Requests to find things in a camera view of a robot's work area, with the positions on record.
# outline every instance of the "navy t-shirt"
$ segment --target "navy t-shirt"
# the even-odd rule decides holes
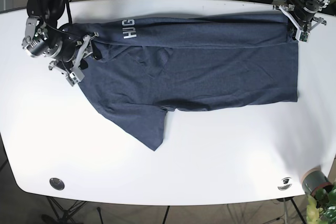
[[[283,14],[246,14],[74,24],[70,31],[100,35],[93,43],[103,58],[87,58],[79,83],[87,99],[156,150],[167,111],[296,102],[298,44],[287,25]]]

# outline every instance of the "floor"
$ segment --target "floor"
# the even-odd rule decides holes
[[[24,7],[27,0],[13,0],[14,8]],[[0,149],[0,164],[6,159]],[[333,166],[329,178],[336,178],[336,165]],[[72,200],[60,199],[64,207],[72,205]],[[306,199],[304,196],[295,197],[302,214],[305,215]],[[100,223],[96,208],[101,207],[104,223],[119,224],[151,224],[162,223],[166,207],[162,206],[132,206],[116,204],[88,203],[75,216],[76,221],[84,223]],[[302,223],[294,207],[289,202],[289,223]],[[39,224],[41,214],[53,215],[46,197],[23,192],[15,183],[13,173],[7,164],[0,173],[0,220],[2,224],[23,223]],[[284,223],[283,204],[276,200],[249,202],[230,205],[214,206],[177,206],[171,207],[166,224],[179,223],[232,223],[232,224],[265,224],[281,217],[274,223]]]

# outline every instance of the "robotic arm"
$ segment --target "robotic arm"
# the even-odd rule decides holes
[[[65,7],[69,24],[57,29],[58,19],[63,15]],[[27,14],[25,38],[22,43],[27,54],[33,58],[52,58],[49,69],[59,70],[72,86],[82,81],[82,70],[88,67],[84,58],[101,58],[93,53],[91,43],[99,36],[98,33],[80,36],[63,30],[72,24],[68,0],[28,0]]]
[[[326,25],[323,18],[315,17],[315,13],[329,4],[330,0],[292,0],[287,6],[275,6],[282,11],[294,24],[296,40],[307,42],[309,33],[318,24]],[[69,23],[57,28],[58,19],[67,8]],[[28,19],[26,23],[23,49],[31,57],[50,57],[49,69],[57,69],[66,76],[73,86],[82,81],[83,69],[88,67],[86,57],[101,59],[98,52],[94,53],[91,41],[98,33],[76,35],[64,31],[71,26],[71,12],[68,0],[28,0]]]
[[[287,6],[275,6],[282,11],[294,24],[295,38],[298,41],[307,42],[310,32],[319,24],[327,22],[315,14],[326,8],[330,0],[291,0]]]

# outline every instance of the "green plant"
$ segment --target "green plant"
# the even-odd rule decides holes
[[[320,188],[315,197],[307,195],[307,224],[336,223],[336,186],[328,193]]]

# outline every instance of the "metal bracket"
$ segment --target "metal bracket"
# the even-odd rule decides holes
[[[27,18],[26,22],[26,31],[25,31],[25,38],[22,41],[22,48],[26,49],[30,43],[32,43],[35,35],[35,30],[37,26],[37,18]]]
[[[277,9],[277,10],[280,10],[284,15],[286,15],[289,20],[293,23],[293,25],[296,27],[297,31],[296,31],[296,34],[295,34],[295,39],[297,41],[303,41],[303,42],[307,42],[308,41],[308,36],[310,34],[310,32],[315,28],[317,27],[319,24],[324,24],[326,25],[327,24],[327,21],[325,21],[323,18],[320,18],[320,17],[314,17],[313,18],[313,21],[316,22],[316,24],[314,24],[313,26],[311,25],[311,22],[307,23],[307,27],[306,29],[302,26],[300,26],[298,24],[298,22],[295,20],[295,18],[289,13],[289,11],[292,11],[293,10],[293,6],[292,5],[289,5],[288,7],[287,6],[283,6],[283,5],[280,5],[280,6],[273,6],[273,9]]]
[[[93,35],[91,36],[85,35],[83,37],[83,43],[78,49],[76,58],[73,60],[73,67],[70,69],[70,72],[67,72],[64,69],[57,67],[56,66],[56,64],[58,63],[57,60],[52,61],[49,64],[49,69],[52,70],[53,68],[55,68],[61,73],[65,74],[66,80],[70,83],[71,86],[74,86],[78,82],[81,82],[84,79],[85,75],[79,68],[80,62],[83,58],[86,58],[93,54],[91,41],[97,37],[99,37],[98,33],[93,33]]]

